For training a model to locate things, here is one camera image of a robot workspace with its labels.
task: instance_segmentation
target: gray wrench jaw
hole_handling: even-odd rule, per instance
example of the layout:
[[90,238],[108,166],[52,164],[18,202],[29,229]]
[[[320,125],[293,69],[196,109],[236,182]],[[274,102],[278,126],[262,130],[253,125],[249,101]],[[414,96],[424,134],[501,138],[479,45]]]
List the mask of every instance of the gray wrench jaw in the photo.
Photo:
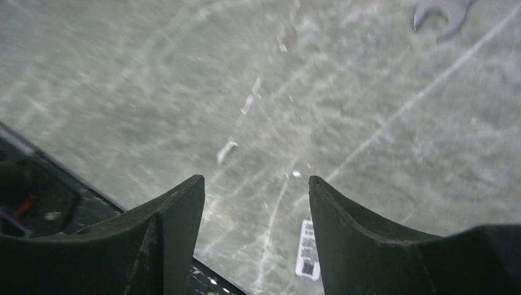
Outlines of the gray wrench jaw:
[[418,31],[430,12],[441,12],[449,23],[438,36],[438,41],[448,40],[460,31],[465,22],[467,10],[474,1],[475,0],[422,0],[416,7],[414,13],[414,30]]

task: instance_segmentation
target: scratched surface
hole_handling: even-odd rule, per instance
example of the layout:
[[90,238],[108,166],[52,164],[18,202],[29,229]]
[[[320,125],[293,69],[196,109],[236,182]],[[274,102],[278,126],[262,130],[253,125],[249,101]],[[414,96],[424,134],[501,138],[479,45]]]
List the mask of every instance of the scratched surface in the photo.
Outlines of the scratched surface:
[[310,175],[434,234],[521,222],[521,1],[443,44],[416,3],[5,0],[0,119],[128,208],[203,174],[196,255],[321,294],[294,275]]

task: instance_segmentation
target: metal wrench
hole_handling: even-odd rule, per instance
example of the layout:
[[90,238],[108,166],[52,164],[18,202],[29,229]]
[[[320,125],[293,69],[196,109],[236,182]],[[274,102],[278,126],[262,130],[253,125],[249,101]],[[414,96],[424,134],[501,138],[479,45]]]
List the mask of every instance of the metal wrench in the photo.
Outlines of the metal wrench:
[[449,21],[438,37],[438,41],[450,39],[460,31],[467,11],[476,0],[421,0],[414,13],[414,30],[418,31],[432,11],[441,12]]

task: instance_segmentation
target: wrench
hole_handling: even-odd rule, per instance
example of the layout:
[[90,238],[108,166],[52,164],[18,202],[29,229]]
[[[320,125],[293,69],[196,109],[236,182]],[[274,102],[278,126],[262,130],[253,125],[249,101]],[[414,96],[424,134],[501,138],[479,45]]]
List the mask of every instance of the wrench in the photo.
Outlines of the wrench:
[[460,31],[467,11],[476,0],[421,0],[414,13],[414,30],[418,31],[427,15],[432,11],[441,12],[449,21],[438,37],[445,41]]

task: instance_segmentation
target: white label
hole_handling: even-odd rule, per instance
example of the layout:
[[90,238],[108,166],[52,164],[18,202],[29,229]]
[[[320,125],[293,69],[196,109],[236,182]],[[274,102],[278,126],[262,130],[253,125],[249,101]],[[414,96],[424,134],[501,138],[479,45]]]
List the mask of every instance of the white label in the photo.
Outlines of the white label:
[[302,221],[300,230],[299,254],[295,273],[299,277],[308,277],[316,281],[320,277],[320,265],[318,264],[318,252],[316,250],[315,231],[313,221]]

